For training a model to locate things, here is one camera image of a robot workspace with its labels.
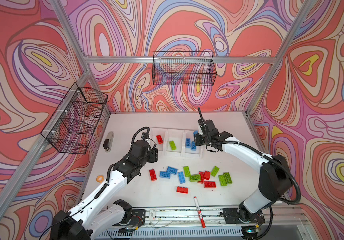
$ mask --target wire basket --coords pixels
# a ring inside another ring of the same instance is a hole
[[[154,85],[213,86],[217,76],[212,51],[154,51]]]
[[[58,152],[85,154],[107,99],[98,90],[78,87],[45,139]]]

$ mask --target white table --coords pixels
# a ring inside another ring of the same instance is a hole
[[[227,131],[240,141],[257,148],[252,134],[240,112],[231,113],[203,113],[204,119],[213,120],[219,132]],[[112,114],[103,135],[103,141],[109,131],[114,132],[112,149],[105,152],[102,144],[99,146],[96,160],[92,166],[91,174],[84,191],[84,197],[89,195],[99,183],[98,175],[107,175],[109,165],[119,161],[129,150],[133,134],[141,127],[160,127],[174,129],[197,130],[198,113],[119,113]],[[165,171],[168,166],[183,171],[183,166],[189,166],[191,174],[199,171],[212,171],[214,166],[220,168],[216,177],[211,176],[211,181],[216,181],[217,188],[206,189],[202,184],[190,182],[186,178],[185,184],[179,184],[177,175],[170,179],[160,178],[160,171]],[[155,169],[157,180],[151,181],[149,170]],[[218,175],[229,172],[233,183],[221,187]],[[258,185],[259,175],[238,158],[224,152],[208,152],[204,149],[201,159],[179,158],[159,155],[159,160],[146,163],[141,169],[142,176],[136,176],[123,189],[121,189],[109,204],[118,199],[123,199],[133,207],[182,207],[193,206],[193,197],[198,198],[201,206],[237,205],[245,200]],[[177,193],[177,186],[187,187],[188,194]]]

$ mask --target green toy brick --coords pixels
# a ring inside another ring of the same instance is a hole
[[[170,141],[169,146],[171,146],[172,151],[177,149],[176,145],[174,144],[174,141]]]
[[[200,174],[191,175],[191,176],[189,177],[189,181],[191,181],[191,182],[199,182],[199,181],[201,181],[201,176],[200,176]]]
[[[225,180],[225,177],[223,175],[219,175],[219,180],[220,180],[220,185],[222,187],[225,187],[226,186],[226,180]]]
[[[184,174],[185,174],[185,177],[190,177],[191,176],[191,171],[189,171],[189,167],[188,166],[184,167]]]
[[[224,172],[223,174],[226,180],[226,184],[231,184],[232,183],[231,175],[228,172]]]
[[[215,177],[215,176],[217,175],[217,173],[219,172],[219,170],[220,170],[220,169],[219,169],[218,167],[215,166],[215,167],[213,168],[213,170],[211,171],[211,175],[212,175],[213,177]]]

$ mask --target toy brick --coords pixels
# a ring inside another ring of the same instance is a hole
[[[231,175],[228,172],[224,172],[223,175],[225,177],[226,184],[231,184],[232,183]]]
[[[216,182],[205,181],[204,182],[204,187],[205,188],[216,188]]]
[[[211,172],[205,171],[204,180],[209,180],[210,177],[211,177]]]
[[[193,151],[196,150],[196,143],[195,143],[194,141],[192,141],[192,147],[191,147],[191,149],[192,149]]]
[[[198,181],[198,183],[204,183],[204,174],[205,172],[198,172],[198,174],[200,174],[201,180]]]
[[[163,143],[163,139],[161,138],[161,135],[157,135],[156,138],[157,138],[157,141],[159,142],[159,144]]]
[[[185,174],[185,177],[190,177],[191,176],[191,172],[189,171],[189,167],[188,166],[184,167],[184,174]]]
[[[172,173],[173,175],[176,175],[176,174],[177,174],[177,168],[168,167],[168,168],[167,168],[167,172],[170,172],[170,173]]]
[[[169,142],[169,146],[171,146],[171,150],[174,151],[177,149],[176,145],[174,144],[174,141]]]
[[[163,171],[160,171],[160,177],[163,177],[163,178],[171,178],[171,173],[170,173],[170,172],[163,172]]]
[[[150,175],[150,180],[151,181],[157,180],[156,173],[155,173],[154,169],[149,170],[149,175]]]
[[[198,181],[201,181],[201,176],[200,176],[200,174],[190,175],[189,181],[191,181],[191,182],[198,182]]]
[[[225,177],[223,175],[219,175],[219,180],[220,180],[220,185],[222,187],[225,187],[226,186],[226,180],[225,180]]]
[[[187,187],[177,187],[177,191],[180,193],[188,193],[188,188]]]
[[[180,184],[185,183],[184,173],[183,172],[178,172],[177,175],[178,175],[178,179],[180,181]]]
[[[214,166],[213,169],[212,169],[212,171],[211,171],[211,175],[212,175],[213,177],[215,177],[216,174],[219,172],[219,170],[220,170],[220,169],[219,169],[218,167]]]

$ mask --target divided plastic bin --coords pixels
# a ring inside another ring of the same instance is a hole
[[[165,156],[173,157],[191,157],[191,158],[201,158],[203,153],[203,147],[197,146],[196,150],[192,150],[191,147],[185,146],[185,139],[190,138],[190,142],[194,140],[193,130],[183,130],[183,129],[167,129],[167,128],[156,128],[151,127],[149,132],[149,137],[156,141],[156,136],[160,135],[163,139],[163,144],[157,143],[157,148],[159,149],[159,154]],[[172,150],[169,142],[173,141],[176,145],[176,150]]]

